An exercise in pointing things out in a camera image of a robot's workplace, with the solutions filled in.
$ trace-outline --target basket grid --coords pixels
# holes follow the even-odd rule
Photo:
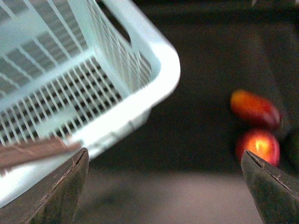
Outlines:
[[[39,13],[48,31],[0,58],[0,98],[21,88],[24,84],[44,75],[88,48],[82,31],[67,1],[31,4],[29,1],[1,2],[1,9],[13,13],[20,4]]]
[[[77,116],[49,133],[49,136],[67,138],[120,100],[119,92],[92,57],[3,111],[1,143],[38,139],[36,130],[40,123],[73,106]]]

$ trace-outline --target plastic basket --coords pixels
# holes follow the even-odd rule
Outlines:
[[[0,142],[61,137],[94,158],[176,87],[172,45],[129,0],[0,0]],[[130,42],[105,15],[109,10]],[[6,171],[0,207],[71,154]]]

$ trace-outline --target brown stick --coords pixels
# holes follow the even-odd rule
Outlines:
[[[80,149],[80,143],[66,146],[60,138],[0,147],[0,169]]]

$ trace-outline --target dark surface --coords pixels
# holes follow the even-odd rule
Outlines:
[[[176,48],[181,80],[146,125],[91,162],[77,223],[262,223],[234,156],[248,127],[229,97],[245,88],[272,100],[285,115],[280,140],[298,125],[295,12],[228,21],[182,7],[143,9]],[[292,173],[284,158],[280,168]]]

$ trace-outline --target gray floor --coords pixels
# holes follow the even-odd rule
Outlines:
[[[248,127],[228,99],[247,88],[273,100],[289,121],[280,139],[298,124],[298,79],[286,80],[299,72],[294,27],[159,29],[179,53],[180,84],[145,126],[90,163],[76,223],[261,224],[233,152]]]

